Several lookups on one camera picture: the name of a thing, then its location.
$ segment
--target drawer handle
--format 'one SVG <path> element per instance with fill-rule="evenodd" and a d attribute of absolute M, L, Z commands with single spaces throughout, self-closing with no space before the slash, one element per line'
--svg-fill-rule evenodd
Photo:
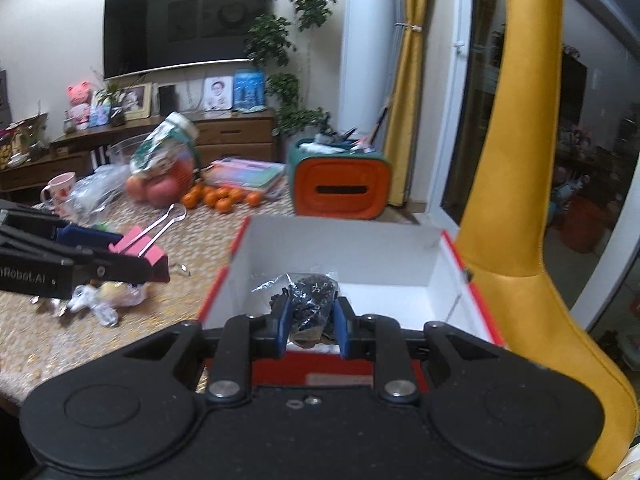
<path fill-rule="evenodd" d="M 316 186 L 316 193 L 320 194 L 341 194 L 341 195 L 364 195 L 367 186 Z"/>

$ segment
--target wooden drawer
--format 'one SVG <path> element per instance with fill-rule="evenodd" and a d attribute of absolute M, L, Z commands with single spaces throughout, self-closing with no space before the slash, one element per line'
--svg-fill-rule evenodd
<path fill-rule="evenodd" d="M 198 123 L 196 125 L 200 136 L 196 145 L 208 144 L 255 144 L 257 142 L 271 142 L 273 121 L 215 121 Z"/>
<path fill-rule="evenodd" d="M 226 156 L 240 156 L 253 160 L 273 160 L 271 143 L 263 144 L 217 144 L 215 146 L 198 146 L 200 158 L 204 166 L 208 166 L 214 160 L 225 158 Z"/>
<path fill-rule="evenodd" d="M 63 158 L 39 160 L 33 164 L 18 166 L 10 170 L 0 172 L 0 190 L 8 192 L 30 187 L 46 186 L 53 177 L 73 171 L 80 179 L 90 173 L 90 160 L 88 153 L 76 153 Z"/>

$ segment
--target pink bear figurine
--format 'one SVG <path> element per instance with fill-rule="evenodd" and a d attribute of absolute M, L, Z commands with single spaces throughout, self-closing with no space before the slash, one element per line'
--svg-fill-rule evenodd
<path fill-rule="evenodd" d="M 91 111 L 91 83 L 84 81 L 66 89 L 66 94 L 71 102 L 71 116 L 76 122 L 78 130 L 85 130 L 89 125 L 89 112 Z"/>

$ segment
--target mug handle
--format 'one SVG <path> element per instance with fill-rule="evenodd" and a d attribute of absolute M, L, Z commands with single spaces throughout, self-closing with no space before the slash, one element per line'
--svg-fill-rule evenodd
<path fill-rule="evenodd" d="M 51 196 L 51 186 L 45 186 L 42 191 L 40 192 L 40 201 L 44 204 L 44 207 L 46 207 L 49 211 L 53 211 L 55 209 L 55 206 L 51 203 L 47 203 L 47 202 L 52 202 L 51 200 L 47 200 L 47 197 L 45 196 L 46 192 L 49 192 L 49 196 Z"/>

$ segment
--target black speaker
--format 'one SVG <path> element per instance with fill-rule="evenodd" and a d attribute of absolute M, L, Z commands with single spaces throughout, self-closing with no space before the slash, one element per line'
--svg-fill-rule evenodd
<path fill-rule="evenodd" d="M 166 117 L 178 110 L 178 97 L 175 94 L 175 85 L 161 86 L 158 88 L 158 100 L 160 115 Z"/>

